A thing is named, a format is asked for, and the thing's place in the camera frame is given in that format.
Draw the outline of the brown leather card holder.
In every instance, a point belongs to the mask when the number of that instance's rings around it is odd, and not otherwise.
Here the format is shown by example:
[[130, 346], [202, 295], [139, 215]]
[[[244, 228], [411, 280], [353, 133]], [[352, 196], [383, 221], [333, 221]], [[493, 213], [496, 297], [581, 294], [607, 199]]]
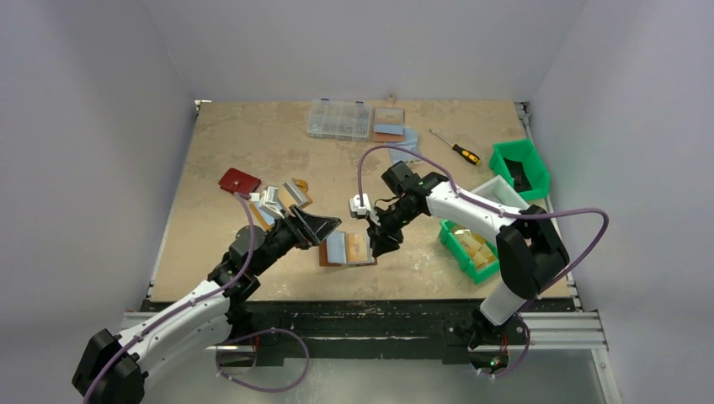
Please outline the brown leather card holder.
[[366, 231], [335, 231], [319, 246], [321, 267], [361, 267], [376, 265]]

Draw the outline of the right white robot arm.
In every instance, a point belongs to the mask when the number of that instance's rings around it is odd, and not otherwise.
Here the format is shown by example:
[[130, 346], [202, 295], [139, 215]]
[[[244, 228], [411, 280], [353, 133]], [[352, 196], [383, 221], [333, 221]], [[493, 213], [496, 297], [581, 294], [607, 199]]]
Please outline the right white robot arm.
[[393, 164], [381, 179], [395, 198], [386, 208], [373, 206], [363, 192], [349, 202], [352, 216], [369, 223], [374, 258], [399, 249], [403, 227], [420, 215], [452, 221], [496, 247], [501, 280], [477, 308], [481, 328], [502, 326], [570, 262], [551, 219], [538, 206], [520, 210], [495, 203], [465, 191], [447, 175], [421, 177], [404, 162]]

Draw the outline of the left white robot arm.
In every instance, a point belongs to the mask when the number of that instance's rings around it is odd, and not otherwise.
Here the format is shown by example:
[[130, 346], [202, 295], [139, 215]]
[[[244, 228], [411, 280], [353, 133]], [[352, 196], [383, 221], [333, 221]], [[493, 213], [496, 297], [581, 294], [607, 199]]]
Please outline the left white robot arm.
[[248, 337], [253, 316], [244, 303], [260, 286], [259, 275], [293, 249], [318, 246], [341, 223], [292, 206], [267, 231], [254, 224], [243, 227], [207, 279], [185, 297], [122, 332], [95, 333], [72, 385], [86, 403], [138, 403], [149, 385], [185, 355]]

